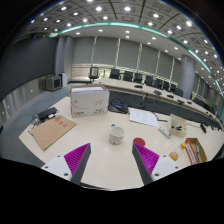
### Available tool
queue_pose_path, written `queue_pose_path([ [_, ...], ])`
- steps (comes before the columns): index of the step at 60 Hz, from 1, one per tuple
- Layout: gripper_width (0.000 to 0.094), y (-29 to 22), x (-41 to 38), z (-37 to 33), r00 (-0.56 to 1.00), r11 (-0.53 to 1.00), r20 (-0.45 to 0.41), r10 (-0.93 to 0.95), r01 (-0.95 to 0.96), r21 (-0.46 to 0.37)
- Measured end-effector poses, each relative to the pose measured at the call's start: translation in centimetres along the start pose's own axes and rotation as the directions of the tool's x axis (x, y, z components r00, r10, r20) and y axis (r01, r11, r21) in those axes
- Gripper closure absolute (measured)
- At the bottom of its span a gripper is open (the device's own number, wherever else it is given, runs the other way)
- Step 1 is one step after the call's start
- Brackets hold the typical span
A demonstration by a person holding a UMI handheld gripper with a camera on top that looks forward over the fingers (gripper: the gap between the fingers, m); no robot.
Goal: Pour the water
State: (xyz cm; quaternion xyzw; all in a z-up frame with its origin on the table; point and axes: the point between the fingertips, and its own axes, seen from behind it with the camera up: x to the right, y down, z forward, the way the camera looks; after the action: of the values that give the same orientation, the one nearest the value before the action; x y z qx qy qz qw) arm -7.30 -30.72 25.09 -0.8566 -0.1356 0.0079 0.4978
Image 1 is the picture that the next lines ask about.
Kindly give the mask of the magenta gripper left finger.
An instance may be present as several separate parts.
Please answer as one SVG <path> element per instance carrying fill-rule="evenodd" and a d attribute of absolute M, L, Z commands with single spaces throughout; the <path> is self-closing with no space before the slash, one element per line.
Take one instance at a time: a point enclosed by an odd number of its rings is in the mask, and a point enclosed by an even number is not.
<path fill-rule="evenodd" d="M 77 185 L 80 184 L 91 154 L 91 144 L 80 146 L 66 155 L 58 155 L 42 166 L 42 169 Z"/>

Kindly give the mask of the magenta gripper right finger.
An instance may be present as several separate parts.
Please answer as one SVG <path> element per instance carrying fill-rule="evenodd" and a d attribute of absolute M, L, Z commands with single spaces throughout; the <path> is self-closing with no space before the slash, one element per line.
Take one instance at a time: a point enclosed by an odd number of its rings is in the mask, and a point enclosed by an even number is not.
<path fill-rule="evenodd" d="M 144 185 L 181 170 L 181 167 L 168 155 L 159 156 L 138 144 L 133 144 L 132 154 Z"/>

